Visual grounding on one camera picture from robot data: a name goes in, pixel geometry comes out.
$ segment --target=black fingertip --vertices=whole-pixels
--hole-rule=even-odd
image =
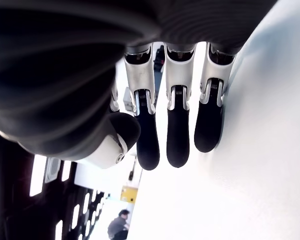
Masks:
[[[160,160],[156,114],[143,111],[135,118],[141,127],[141,134],[136,143],[138,161],[143,169],[151,171],[158,166]]]
[[[202,153],[212,151],[220,141],[222,128],[222,107],[216,104],[202,104],[194,131],[194,145]]]
[[[176,106],[167,112],[166,157],[173,167],[180,168],[187,163],[190,153],[189,110]]]

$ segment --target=white surface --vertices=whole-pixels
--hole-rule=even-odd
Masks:
[[[82,213],[85,214],[88,210],[88,204],[89,204],[89,197],[90,197],[90,193],[87,193],[84,196],[84,202],[83,202],[83,208],[82,208]]]
[[[75,227],[78,224],[78,217],[79,217],[79,209],[80,205],[77,204],[74,209],[73,209],[73,216],[72,216],[72,224],[71,224],[71,229],[75,229]]]
[[[64,182],[69,179],[71,169],[71,161],[64,161],[61,180]]]
[[[194,146],[205,45],[196,50],[190,157],[166,158],[167,101],[159,93],[160,163],[142,174],[128,240],[300,240],[300,0],[281,0],[235,61],[219,146]]]
[[[46,156],[34,156],[29,193],[30,197],[33,197],[34,195],[37,195],[42,192],[46,170],[46,162]]]
[[[55,226],[55,240],[62,239],[62,220],[60,220]]]
[[[122,186],[128,180],[134,160],[135,157],[128,153],[121,162],[108,169],[78,163],[74,184],[107,192],[112,198],[120,199]]]

